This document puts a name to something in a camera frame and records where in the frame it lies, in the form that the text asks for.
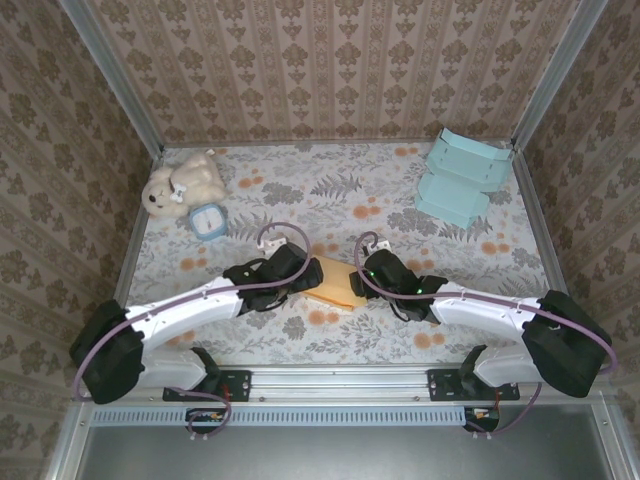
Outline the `orange paper box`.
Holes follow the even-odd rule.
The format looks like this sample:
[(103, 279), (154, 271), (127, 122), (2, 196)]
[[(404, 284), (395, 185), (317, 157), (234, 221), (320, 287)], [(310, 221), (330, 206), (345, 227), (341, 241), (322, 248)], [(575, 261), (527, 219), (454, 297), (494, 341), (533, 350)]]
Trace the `orange paper box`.
[(315, 256), (323, 272), (323, 281), (319, 286), (302, 293), (320, 303), (353, 312), (367, 305), (365, 297), (358, 297), (351, 288), (350, 275), (356, 273), (356, 267), (338, 260)]

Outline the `small blue square clock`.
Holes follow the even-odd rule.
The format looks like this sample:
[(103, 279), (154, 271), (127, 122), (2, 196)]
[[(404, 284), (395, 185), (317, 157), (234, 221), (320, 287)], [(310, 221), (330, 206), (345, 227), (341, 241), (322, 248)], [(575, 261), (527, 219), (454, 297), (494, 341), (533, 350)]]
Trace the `small blue square clock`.
[(227, 221), (222, 210), (215, 204), (207, 204), (189, 214), (191, 229), (197, 239), (209, 241), (226, 234)]

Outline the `floral patterned table cover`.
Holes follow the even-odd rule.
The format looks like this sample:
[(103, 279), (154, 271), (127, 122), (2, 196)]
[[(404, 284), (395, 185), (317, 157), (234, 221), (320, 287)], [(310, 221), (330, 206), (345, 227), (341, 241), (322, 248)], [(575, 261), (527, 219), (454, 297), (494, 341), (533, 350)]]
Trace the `floral patterned table cover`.
[[(519, 175), (510, 173), (486, 213), (461, 229), (415, 207), (428, 151), (425, 143), (219, 149), (227, 233), (202, 241), (184, 218), (148, 220), (127, 304), (172, 297), (257, 258), (257, 233), (270, 222), (314, 254), (342, 262), (352, 261), (358, 236), (373, 230), (418, 275), (516, 297), (552, 289)], [(280, 308), (187, 331), (164, 349), (199, 346), (222, 366), (416, 364), (458, 362), (475, 345), (500, 343), (470, 327), (403, 322), (380, 300), (347, 311), (296, 294)]]

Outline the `cream plush dog toy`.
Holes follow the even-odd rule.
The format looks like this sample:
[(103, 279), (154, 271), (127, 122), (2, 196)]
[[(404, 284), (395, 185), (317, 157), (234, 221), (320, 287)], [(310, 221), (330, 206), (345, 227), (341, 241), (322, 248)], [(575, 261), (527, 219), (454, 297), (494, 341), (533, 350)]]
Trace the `cream plush dog toy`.
[(154, 171), (143, 188), (141, 202), (154, 217), (180, 218), (207, 204), (216, 204), (228, 191), (214, 159), (207, 150), (190, 156), (177, 167)]

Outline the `grey metal panel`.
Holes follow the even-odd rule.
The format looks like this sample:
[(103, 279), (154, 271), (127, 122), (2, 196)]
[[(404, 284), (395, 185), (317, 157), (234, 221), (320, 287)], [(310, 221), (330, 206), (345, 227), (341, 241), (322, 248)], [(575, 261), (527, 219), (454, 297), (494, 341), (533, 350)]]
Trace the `grey metal panel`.
[(207, 440), (180, 428), (98, 428), (77, 480), (613, 480), (588, 436), (458, 428), (233, 427)]

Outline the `aluminium mounting rail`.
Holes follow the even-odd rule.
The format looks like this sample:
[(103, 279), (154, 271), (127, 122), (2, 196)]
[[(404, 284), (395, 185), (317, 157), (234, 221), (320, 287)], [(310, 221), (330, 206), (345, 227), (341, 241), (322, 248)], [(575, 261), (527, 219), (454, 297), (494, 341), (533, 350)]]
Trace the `aluminium mounting rail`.
[(188, 358), (182, 363), (161, 360), (147, 366), (126, 367), (94, 380), (84, 373), (73, 380), (72, 394), (78, 401), (98, 405), (140, 396), (147, 391), (163, 394), (165, 388), (188, 394), (208, 374), (221, 370), (249, 370), (252, 380), (247, 402), (251, 403), (434, 402), (428, 389), (427, 371), (430, 369), (458, 369), (462, 374), (473, 373), (469, 365), (444, 364), (228, 369), (214, 363), (205, 364), (198, 358)]

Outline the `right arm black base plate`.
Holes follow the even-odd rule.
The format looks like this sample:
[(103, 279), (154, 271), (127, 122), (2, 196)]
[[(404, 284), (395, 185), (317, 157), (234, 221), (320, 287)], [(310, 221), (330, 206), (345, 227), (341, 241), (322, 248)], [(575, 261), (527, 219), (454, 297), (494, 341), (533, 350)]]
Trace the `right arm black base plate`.
[(475, 374), (462, 374), (458, 369), (430, 369), (427, 371), (427, 380), (430, 399), (434, 402), (520, 399), (520, 391), (516, 384), (492, 387)]

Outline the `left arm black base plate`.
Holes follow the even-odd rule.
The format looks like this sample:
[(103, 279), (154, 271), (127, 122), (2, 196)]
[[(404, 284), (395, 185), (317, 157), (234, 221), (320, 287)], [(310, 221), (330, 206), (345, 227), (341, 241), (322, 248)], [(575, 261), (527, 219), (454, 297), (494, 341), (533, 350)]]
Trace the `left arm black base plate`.
[(209, 395), (216, 395), (230, 402), (247, 402), (251, 391), (252, 372), (249, 370), (221, 370), (208, 374), (188, 394), (165, 388), (162, 399), (165, 402), (205, 401)]

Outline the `aluminium side rail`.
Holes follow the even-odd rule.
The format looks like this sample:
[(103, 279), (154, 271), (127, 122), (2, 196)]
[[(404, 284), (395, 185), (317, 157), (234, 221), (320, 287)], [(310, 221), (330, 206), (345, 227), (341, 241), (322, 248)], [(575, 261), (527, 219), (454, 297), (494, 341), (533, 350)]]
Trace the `aluminium side rail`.
[[(551, 287), (548, 291), (549, 299), (568, 301), (568, 290), (559, 261), (533, 181), (520, 151), (514, 153), (512, 167), (546, 280)], [(555, 308), (554, 304), (537, 305), (532, 310), (534, 317), (530, 325), (525, 327), (524, 339), (527, 347), (533, 347), (531, 353), (535, 361), (541, 360), (546, 366), (555, 365), (562, 369), (565, 367), (571, 369), (580, 361), (576, 347), (589, 346), (592, 341), (572, 328), (572, 324), (567, 326), (564, 323), (558, 323), (555, 318), (561, 314), (561, 311), (556, 312)]]
[(142, 181), (142, 187), (137, 194), (137, 200), (139, 201), (139, 208), (131, 231), (131, 236), (127, 251), (122, 263), (119, 278), (116, 284), (114, 295), (111, 299), (105, 300), (97, 308), (95, 313), (91, 317), (91, 323), (96, 323), (94, 328), (95, 338), (91, 342), (91, 347), (94, 345), (111, 329), (119, 323), (121, 316), (120, 310), (123, 310), (126, 306), (126, 302), (131, 290), (133, 277), (136, 269), (137, 260), (140, 254), (142, 241), (144, 238), (145, 229), (149, 220), (149, 213), (143, 204), (143, 192), (144, 188), (150, 180), (151, 175), (163, 166), (163, 150), (160, 153), (152, 157), (150, 172), (147, 177)]

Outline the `aluminium frame post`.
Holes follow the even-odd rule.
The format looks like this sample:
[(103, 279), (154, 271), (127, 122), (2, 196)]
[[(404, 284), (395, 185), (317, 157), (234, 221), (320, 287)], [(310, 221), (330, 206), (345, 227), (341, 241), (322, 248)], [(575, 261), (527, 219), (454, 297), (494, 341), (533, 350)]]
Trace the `aluminium frame post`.
[(515, 151), (523, 150), (533, 136), (607, 3), (608, 0), (580, 0), (513, 132), (511, 143)]
[(98, 17), (92, 12), (89, 2), (60, 0), (60, 3), (150, 156), (153, 160), (160, 159), (164, 141), (141, 97), (136, 93), (134, 84), (126, 73), (124, 62), (117, 58), (116, 51), (99, 25)]

